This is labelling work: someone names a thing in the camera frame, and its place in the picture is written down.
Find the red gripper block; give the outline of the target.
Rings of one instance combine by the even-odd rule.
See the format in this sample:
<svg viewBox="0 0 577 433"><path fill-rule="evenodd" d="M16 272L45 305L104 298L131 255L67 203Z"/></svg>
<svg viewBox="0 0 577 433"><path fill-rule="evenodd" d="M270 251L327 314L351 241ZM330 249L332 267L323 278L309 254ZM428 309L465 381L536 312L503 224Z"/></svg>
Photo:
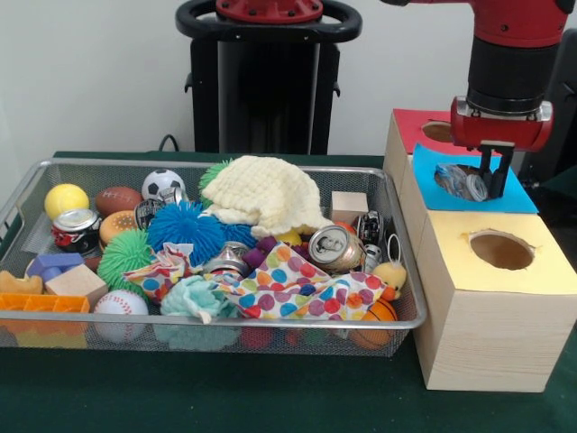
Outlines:
<svg viewBox="0 0 577 433"><path fill-rule="evenodd" d="M547 143L553 125L554 108L549 101L544 101L530 115L514 116L484 113L470 106L465 97L455 97L451 105L453 143L468 149L480 148L483 181L491 180L491 155L493 146L498 146L495 151L500 160L493 172L494 198L503 196L514 148L524 152L540 151Z"/></svg>

